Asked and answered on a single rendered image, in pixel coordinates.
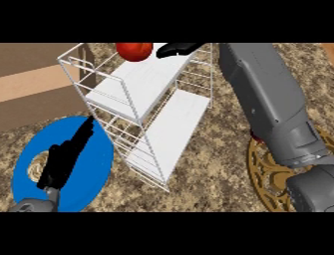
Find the brown gold round placemat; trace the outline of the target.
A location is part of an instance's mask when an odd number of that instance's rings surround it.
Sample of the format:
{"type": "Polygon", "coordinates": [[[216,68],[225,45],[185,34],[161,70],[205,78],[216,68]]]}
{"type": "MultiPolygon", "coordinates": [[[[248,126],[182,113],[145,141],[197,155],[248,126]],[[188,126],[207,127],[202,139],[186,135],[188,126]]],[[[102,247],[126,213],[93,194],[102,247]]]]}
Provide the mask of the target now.
{"type": "MultiPolygon", "coordinates": [[[[316,131],[324,140],[328,154],[334,155],[334,136],[321,128],[316,131]]],[[[285,180],[305,173],[310,165],[290,169],[275,163],[271,152],[262,141],[251,138],[247,147],[247,173],[256,195],[271,212],[294,212],[287,193],[285,180]]]]}

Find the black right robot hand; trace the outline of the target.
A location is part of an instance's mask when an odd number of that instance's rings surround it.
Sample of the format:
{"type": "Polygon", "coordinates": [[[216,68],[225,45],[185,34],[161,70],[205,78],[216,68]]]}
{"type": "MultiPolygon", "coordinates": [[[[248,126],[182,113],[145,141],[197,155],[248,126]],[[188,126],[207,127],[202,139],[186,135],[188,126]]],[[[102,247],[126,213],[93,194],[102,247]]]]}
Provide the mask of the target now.
{"type": "Polygon", "coordinates": [[[170,56],[186,56],[201,46],[202,43],[166,43],[157,50],[157,57],[161,59],[170,56]]]}

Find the small dark red thing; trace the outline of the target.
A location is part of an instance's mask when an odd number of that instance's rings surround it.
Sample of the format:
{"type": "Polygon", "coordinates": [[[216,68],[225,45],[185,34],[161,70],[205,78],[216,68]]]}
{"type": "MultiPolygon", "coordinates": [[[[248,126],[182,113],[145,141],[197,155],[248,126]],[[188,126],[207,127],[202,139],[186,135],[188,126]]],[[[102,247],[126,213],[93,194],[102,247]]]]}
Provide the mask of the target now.
{"type": "Polygon", "coordinates": [[[257,143],[265,143],[263,139],[254,134],[253,130],[250,130],[250,136],[257,143]]]}

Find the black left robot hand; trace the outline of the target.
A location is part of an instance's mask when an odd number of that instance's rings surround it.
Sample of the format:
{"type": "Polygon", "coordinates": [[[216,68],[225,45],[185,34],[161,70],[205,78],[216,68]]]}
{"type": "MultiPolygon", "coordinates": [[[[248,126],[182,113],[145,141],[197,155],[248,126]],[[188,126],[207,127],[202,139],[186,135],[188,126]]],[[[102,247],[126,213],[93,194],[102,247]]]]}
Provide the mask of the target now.
{"type": "Polygon", "coordinates": [[[37,182],[40,189],[61,189],[68,181],[80,153],[93,135],[93,117],[87,117],[74,136],[49,147],[49,157],[37,182]]]}

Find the blue round plate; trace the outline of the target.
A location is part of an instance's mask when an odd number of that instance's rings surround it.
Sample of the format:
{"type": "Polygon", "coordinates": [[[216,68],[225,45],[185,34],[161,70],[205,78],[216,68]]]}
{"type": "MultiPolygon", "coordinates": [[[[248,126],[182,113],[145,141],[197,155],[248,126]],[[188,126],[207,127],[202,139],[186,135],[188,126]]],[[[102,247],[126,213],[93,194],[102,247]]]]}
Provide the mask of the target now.
{"type": "MultiPolygon", "coordinates": [[[[49,147],[69,139],[86,117],[68,117],[43,127],[21,152],[12,177],[13,199],[46,199],[37,187],[49,157],[49,147]]],[[[61,190],[59,212],[78,212],[95,199],[111,173],[114,147],[99,123],[93,120],[93,135],[80,153],[75,166],[61,190]]]]}

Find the red tomato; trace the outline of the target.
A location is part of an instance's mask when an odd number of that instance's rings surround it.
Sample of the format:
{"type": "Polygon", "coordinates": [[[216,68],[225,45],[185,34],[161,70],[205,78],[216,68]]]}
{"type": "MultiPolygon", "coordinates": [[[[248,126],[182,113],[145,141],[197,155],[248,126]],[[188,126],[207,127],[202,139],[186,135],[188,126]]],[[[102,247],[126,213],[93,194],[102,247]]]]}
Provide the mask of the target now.
{"type": "Polygon", "coordinates": [[[117,52],[120,56],[130,62],[145,60],[154,50],[152,43],[118,43],[117,52]]]}

